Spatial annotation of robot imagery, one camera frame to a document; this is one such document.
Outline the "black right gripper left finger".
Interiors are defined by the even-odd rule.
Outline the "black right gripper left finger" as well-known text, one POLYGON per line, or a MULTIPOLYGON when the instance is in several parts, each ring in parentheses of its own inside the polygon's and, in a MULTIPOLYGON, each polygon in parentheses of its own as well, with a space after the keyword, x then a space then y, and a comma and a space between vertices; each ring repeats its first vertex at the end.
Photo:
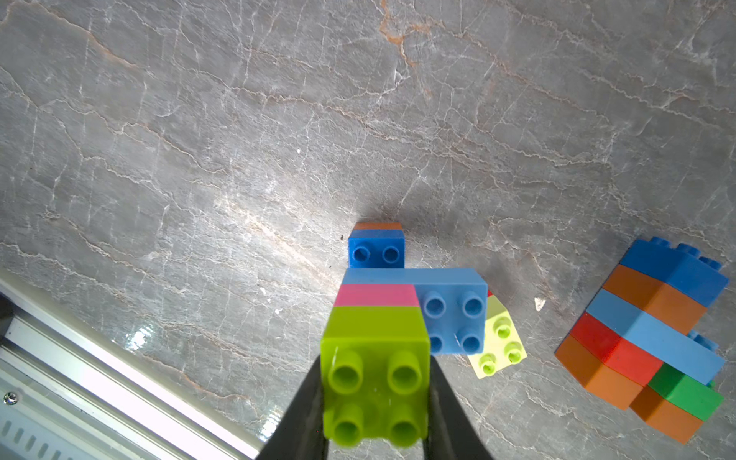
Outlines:
POLYGON ((318 356, 256 459, 327 459, 329 441, 324 435, 323 414, 324 392, 318 356))

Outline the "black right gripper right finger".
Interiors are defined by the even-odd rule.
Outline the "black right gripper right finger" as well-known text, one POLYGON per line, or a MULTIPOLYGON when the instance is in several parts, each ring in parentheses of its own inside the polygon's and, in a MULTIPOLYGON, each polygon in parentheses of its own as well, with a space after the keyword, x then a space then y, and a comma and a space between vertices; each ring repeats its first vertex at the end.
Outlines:
POLYGON ((430 358, 429 373, 429 431, 424 440, 424 458, 493 460, 434 356, 430 358))

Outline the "lime green lego brick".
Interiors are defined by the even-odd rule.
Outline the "lime green lego brick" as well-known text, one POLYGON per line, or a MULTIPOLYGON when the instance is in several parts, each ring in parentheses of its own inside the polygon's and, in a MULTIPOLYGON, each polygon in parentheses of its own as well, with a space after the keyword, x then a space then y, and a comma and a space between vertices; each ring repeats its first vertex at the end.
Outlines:
POLYGON ((344 448, 427 437, 430 340, 418 307, 331 311, 320 343, 325 437, 344 448))

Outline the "light blue long brick studs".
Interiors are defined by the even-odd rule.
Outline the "light blue long brick studs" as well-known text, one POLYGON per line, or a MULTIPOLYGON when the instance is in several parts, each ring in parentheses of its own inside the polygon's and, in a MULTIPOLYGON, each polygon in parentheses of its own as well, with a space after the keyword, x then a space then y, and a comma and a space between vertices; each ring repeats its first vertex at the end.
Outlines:
POLYGON ((483 349, 488 285, 472 268, 349 268, 342 285, 412 285, 431 353, 476 355, 483 349))

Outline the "pink lego brick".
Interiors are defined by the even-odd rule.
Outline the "pink lego brick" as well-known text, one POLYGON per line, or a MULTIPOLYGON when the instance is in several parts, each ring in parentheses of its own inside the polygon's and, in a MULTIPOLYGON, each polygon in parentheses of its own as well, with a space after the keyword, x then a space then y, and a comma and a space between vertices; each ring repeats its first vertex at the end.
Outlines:
POLYGON ((412 285, 342 285, 335 307, 416 307, 419 301, 412 285))

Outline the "orange lego brick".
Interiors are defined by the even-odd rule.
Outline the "orange lego brick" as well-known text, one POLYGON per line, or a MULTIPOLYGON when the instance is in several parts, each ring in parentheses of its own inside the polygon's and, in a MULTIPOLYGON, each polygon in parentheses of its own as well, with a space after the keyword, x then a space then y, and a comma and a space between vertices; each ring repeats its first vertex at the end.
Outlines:
POLYGON ((563 367, 594 396, 626 410, 643 390, 643 386, 605 366, 571 335, 555 352, 563 367))
POLYGON ((655 278, 619 264, 603 289, 688 335, 707 313, 707 307, 655 278))
POLYGON ((403 230, 398 222, 358 222, 354 230, 403 230))

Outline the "light blue long lego brick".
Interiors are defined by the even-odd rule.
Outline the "light blue long lego brick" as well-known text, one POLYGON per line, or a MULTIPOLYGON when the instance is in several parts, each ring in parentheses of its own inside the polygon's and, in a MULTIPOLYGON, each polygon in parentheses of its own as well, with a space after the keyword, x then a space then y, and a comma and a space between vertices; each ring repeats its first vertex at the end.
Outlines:
POLYGON ((617 335, 699 383, 713 381, 726 363, 694 339, 605 289, 593 297, 586 312, 617 335))

